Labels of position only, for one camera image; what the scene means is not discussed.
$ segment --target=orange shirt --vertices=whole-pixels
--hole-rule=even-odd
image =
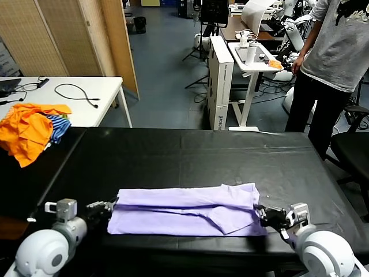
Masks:
[[[0,147],[21,167],[33,163],[50,140],[52,123],[43,114],[71,114],[71,110],[66,105],[19,103],[0,122]]]

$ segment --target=laptop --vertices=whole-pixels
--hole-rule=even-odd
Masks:
[[[22,79],[18,78],[0,81],[0,98],[8,97],[15,92],[21,80]]]

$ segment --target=wooden wall panel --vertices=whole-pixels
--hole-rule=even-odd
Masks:
[[[122,1],[100,0],[100,3],[104,12],[117,75],[122,76],[123,85],[137,93],[140,98]]]
[[[104,14],[99,0],[78,0],[85,25],[104,76],[116,76]]]
[[[0,36],[26,76],[67,76],[33,0],[0,1]]]
[[[78,0],[38,0],[71,76],[101,76]]]

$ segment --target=pile of clothes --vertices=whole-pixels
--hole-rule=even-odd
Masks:
[[[33,163],[48,143],[60,143],[71,123],[66,105],[15,104],[0,122],[0,147],[21,167]]]

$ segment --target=purple cloth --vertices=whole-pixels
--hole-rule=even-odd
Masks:
[[[254,204],[255,183],[193,189],[121,189],[110,234],[199,237],[266,235]]]

